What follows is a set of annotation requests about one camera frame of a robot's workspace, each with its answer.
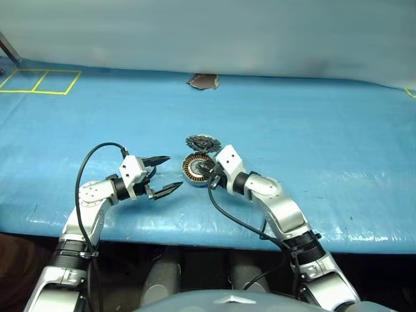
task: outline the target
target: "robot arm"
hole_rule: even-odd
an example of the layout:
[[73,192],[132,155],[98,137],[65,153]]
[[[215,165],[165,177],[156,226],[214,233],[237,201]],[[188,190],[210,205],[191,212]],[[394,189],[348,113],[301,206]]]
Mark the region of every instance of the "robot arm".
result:
[[[149,182],[156,166],[168,159],[166,156],[140,158],[125,155],[119,168],[121,177],[114,174],[103,181],[87,182],[79,188],[82,225],[94,249],[98,245],[105,213],[110,206],[126,198],[135,200],[143,194],[157,200],[171,194],[182,184],[172,183],[157,192],[150,188]],[[153,170],[148,173],[146,167],[153,167]],[[88,249],[79,227],[76,208],[71,212],[58,241],[49,264],[43,269],[27,302],[25,312],[83,311],[86,300],[81,289],[86,281],[88,264],[98,256],[98,252]]]
[[291,255],[291,267],[301,279],[296,290],[299,298],[330,311],[359,302],[353,286],[320,245],[320,235],[313,233],[299,206],[283,193],[278,181],[248,174],[231,145],[224,147],[215,161],[213,184],[221,179],[230,194],[243,195],[260,208],[283,251]]

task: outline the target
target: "brown object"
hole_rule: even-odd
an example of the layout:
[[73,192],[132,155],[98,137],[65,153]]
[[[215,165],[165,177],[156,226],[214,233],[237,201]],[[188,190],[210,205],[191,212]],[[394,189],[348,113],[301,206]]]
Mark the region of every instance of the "brown object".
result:
[[23,311],[50,252],[35,243],[0,233],[0,309]]
[[217,89],[220,85],[219,76],[211,73],[196,73],[188,84],[194,88],[205,90],[205,89]]

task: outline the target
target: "metal gear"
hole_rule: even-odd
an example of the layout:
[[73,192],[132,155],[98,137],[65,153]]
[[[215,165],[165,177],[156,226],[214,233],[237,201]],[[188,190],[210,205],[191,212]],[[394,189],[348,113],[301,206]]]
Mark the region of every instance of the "metal gear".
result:
[[221,149],[221,143],[209,135],[191,135],[186,139],[187,146],[202,154],[212,153]]
[[208,182],[208,178],[198,169],[198,165],[206,161],[212,162],[212,159],[204,154],[195,153],[188,155],[182,162],[183,174],[195,186],[202,187]]

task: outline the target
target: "white wall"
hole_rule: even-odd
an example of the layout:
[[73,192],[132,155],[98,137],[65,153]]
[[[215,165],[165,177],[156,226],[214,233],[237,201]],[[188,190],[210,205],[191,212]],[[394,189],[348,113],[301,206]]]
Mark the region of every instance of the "white wall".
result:
[[416,87],[416,0],[2,0],[26,59]]

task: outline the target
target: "dark floor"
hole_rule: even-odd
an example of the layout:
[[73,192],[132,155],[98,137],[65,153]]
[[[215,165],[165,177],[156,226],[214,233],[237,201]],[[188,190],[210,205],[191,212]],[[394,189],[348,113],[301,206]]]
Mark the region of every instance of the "dark floor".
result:
[[[37,239],[48,248],[55,239]],[[128,312],[139,304],[142,286],[152,264],[166,246],[102,242],[99,267],[104,292],[104,311]],[[229,250],[181,249],[181,289],[229,289]],[[276,252],[244,252],[263,270],[280,261]],[[416,256],[335,254],[335,260],[358,291],[362,300],[385,305],[397,311],[416,311]],[[275,293],[291,293],[289,266],[267,276]]]

